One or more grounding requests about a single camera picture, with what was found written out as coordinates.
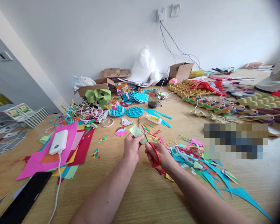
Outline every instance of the electric fan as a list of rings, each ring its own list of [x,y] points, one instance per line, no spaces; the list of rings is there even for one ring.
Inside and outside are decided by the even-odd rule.
[[[266,93],[280,90],[280,61],[273,68],[271,75],[257,83],[255,89]]]

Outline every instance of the hand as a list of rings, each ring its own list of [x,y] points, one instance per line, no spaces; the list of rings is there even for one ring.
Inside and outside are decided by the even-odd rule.
[[[274,108],[271,108],[271,109],[260,107],[260,108],[257,108],[257,111],[260,114],[271,114],[271,115],[274,116],[276,114],[280,114],[280,107],[274,107]],[[280,123],[280,116],[276,116],[275,121]]]
[[[161,167],[166,173],[178,165],[163,144],[156,142],[151,142],[151,144],[156,148],[161,160]],[[153,165],[154,161],[158,162],[156,153],[148,142],[145,144],[145,153],[151,165]]]
[[[142,145],[140,141],[144,139],[144,135],[139,135],[138,137],[134,137],[132,133],[128,134],[128,136],[124,139],[124,155],[123,158],[128,160],[132,160],[135,163],[139,162],[140,154],[139,148]]]

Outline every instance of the ball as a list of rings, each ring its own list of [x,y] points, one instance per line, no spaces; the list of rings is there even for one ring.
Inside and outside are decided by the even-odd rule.
[[[172,85],[174,85],[174,84],[176,84],[177,83],[177,79],[176,78],[173,78],[173,79],[170,79],[169,80],[169,85],[170,86],[172,86]]]

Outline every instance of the charging cable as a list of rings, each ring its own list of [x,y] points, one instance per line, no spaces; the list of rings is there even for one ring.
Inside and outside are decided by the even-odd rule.
[[[58,188],[57,188],[57,193],[56,193],[56,199],[55,199],[55,207],[54,207],[54,211],[53,211],[53,214],[48,222],[48,224],[51,223],[53,217],[54,217],[54,214],[56,212],[56,209],[57,209],[57,202],[58,202],[58,193],[59,193],[59,189],[60,189],[60,185],[61,185],[61,171],[60,171],[60,165],[61,165],[61,153],[62,153],[62,150],[59,150],[58,151],[58,155],[59,155],[59,165],[58,165],[58,172],[59,172],[59,184],[58,184]]]

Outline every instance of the white glue bottle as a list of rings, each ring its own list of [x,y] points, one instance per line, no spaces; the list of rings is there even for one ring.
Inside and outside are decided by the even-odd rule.
[[[149,115],[149,114],[146,114],[145,117],[146,117],[148,120],[150,120],[150,121],[152,121],[152,122],[154,122],[154,123],[156,123],[156,124],[161,124],[161,123],[162,123],[162,118],[158,118],[158,117],[156,117],[156,116]]]

